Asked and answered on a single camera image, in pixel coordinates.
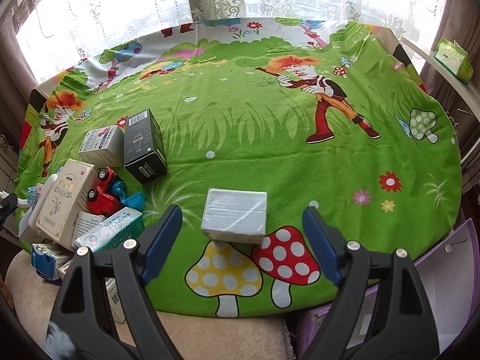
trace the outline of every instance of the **black box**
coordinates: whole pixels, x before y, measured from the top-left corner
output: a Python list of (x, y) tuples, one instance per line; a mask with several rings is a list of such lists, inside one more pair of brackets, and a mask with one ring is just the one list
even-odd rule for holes
[(150, 109), (127, 119), (124, 167), (142, 184), (167, 174), (160, 126)]

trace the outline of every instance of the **yellow mushroom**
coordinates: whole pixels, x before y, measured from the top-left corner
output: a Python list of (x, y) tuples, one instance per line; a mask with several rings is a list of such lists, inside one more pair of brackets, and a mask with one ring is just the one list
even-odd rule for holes
[(254, 262), (227, 242), (210, 241), (200, 259), (185, 275), (197, 295), (218, 297), (217, 317), (238, 317), (237, 296), (252, 297), (263, 278)]

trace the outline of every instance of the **metal bolt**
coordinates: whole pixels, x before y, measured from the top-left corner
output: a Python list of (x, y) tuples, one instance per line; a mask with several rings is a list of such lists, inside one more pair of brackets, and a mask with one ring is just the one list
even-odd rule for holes
[(346, 247), (348, 247), (351, 251), (357, 251), (360, 249), (360, 244), (356, 241), (348, 241), (346, 243)]
[(123, 243), (125, 249), (133, 249), (135, 246), (137, 246), (137, 241), (134, 239), (128, 239)]
[(407, 257), (409, 254), (407, 253), (407, 251), (405, 249), (402, 249), (401, 247), (399, 247), (396, 251), (395, 251), (396, 255), (398, 257), (400, 257), (401, 259), (404, 259), (405, 257)]
[(79, 256), (85, 256), (88, 253), (88, 248), (86, 246), (81, 246), (77, 250)]

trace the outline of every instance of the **toy wheel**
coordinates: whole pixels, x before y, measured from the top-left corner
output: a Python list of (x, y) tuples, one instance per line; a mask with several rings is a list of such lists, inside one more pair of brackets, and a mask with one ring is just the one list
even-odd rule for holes
[(108, 178), (109, 178), (109, 173), (107, 172), (107, 170), (106, 169), (100, 169), (100, 171), (98, 172), (98, 179), (100, 181), (105, 181)]
[(87, 200), (89, 202), (94, 202), (98, 197), (98, 192), (96, 190), (89, 190), (87, 193)]

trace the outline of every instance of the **teal box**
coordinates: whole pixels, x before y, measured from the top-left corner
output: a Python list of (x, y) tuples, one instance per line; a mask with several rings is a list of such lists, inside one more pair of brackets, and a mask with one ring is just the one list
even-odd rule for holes
[(124, 240), (138, 238), (145, 229), (140, 211), (124, 207), (89, 232), (78, 237), (74, 245), (88, 246), (93, 252), (115, 249)]

